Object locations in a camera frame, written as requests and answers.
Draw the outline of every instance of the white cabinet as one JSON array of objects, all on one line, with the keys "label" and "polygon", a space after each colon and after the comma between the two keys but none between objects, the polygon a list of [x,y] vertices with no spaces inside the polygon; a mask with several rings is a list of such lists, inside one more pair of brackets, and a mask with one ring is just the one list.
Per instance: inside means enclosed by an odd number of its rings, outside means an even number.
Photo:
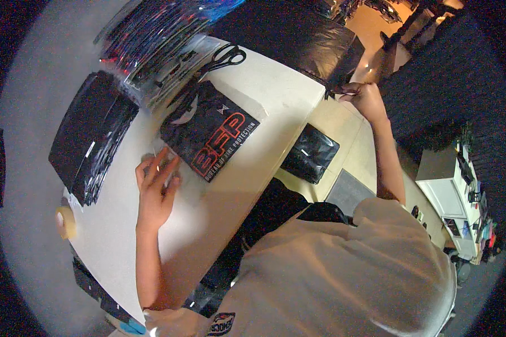
[{"label": "white cabinet", "polygon": [[[459,255],[471,259],[479,252],[475,241],[480,210],[476,203],[468,201],[468,193],[476,186],[476,179],[471,186],[466,184],[457,155],[457,150],[451,147],[440,152],[424,150],[416,183],[444,221]],[[466,149],[463,149],[463,155],[476,177]]]}]

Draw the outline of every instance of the black scissors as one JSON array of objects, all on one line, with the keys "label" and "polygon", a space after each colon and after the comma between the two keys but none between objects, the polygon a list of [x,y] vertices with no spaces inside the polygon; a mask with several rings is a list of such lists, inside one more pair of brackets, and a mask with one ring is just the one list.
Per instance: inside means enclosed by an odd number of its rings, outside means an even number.
[{"label": "black scissors", "polygon": [[198,72],[196,72],[193,75],[193,78],[189,80],[189,82],[180,90],[176,96],[170,101],[169,105],[167,107],[171,106],[172,104],[175,104],[176,101],[178,101],[180,98],[184,97],[185,95],[189,95],[192,92],[196,91],[196,88],[198,86],[198,83],[206,76],[206,74],[210,71],[221,69],[227,66],[235,66],[238,64],[241,64],[243,61],[245,61],[245,58],[247,55],[243,50],[238,47],[238,45],[234,43],[229,43],[224,45],[223,47],[216,50],[214,55],[212,56],[212,61],[205,64]]}]

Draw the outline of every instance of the person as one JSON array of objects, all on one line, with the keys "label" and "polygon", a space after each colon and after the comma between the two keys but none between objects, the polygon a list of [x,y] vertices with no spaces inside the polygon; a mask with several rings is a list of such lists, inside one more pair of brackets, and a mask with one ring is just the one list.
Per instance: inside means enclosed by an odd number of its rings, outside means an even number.
[{"label": "person", "polygon": [[[179,308],[182,303],[169,293],[160,261],[157,231],[171,213],[180,179],[172,178],[166,188],[164,183],[179,159],[158,173],[156,168],[168,153],[164,149],[137,167],[136,284],[151,335],[425,337],[440,333],[454,306],[454,266],[403,207],[403,172],[377,85],[351,83],[343,90],[339,100],[351,102],[373,130],[377,197],[356,207],[352,226],[323,220],[330,219],[319,215],[327,204],[317,203],[265,233],[243,256],[236,284],[211,319]],[[304,218],[309,209],[315,211]]]}]

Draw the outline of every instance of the printed logo on shirt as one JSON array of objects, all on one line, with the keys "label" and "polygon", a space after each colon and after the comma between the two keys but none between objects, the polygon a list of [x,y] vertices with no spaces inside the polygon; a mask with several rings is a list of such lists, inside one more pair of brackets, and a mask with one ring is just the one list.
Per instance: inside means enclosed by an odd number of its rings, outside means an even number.
[{"label": "printed logo on shirt", "polygon": [[227,312],[227,313],[219,313],[214,317],[214,322],[212,326],[210,326],[210,330],[206,336],[224,336],[230,332],[230,328],[232,328],[232,323],[234,322],[234,316],[236,313]]}]

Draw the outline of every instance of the tape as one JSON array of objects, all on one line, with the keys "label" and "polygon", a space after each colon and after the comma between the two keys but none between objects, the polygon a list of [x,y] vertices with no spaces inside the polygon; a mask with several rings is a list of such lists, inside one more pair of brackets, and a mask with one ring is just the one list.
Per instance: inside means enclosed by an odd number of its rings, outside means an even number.
[{"label": "tape", "polygon": [[56,228],[62,239],[74,238],[77,234],[77,226],[71,208],[67,206],[56,207],[54,217],[56,219]]}]

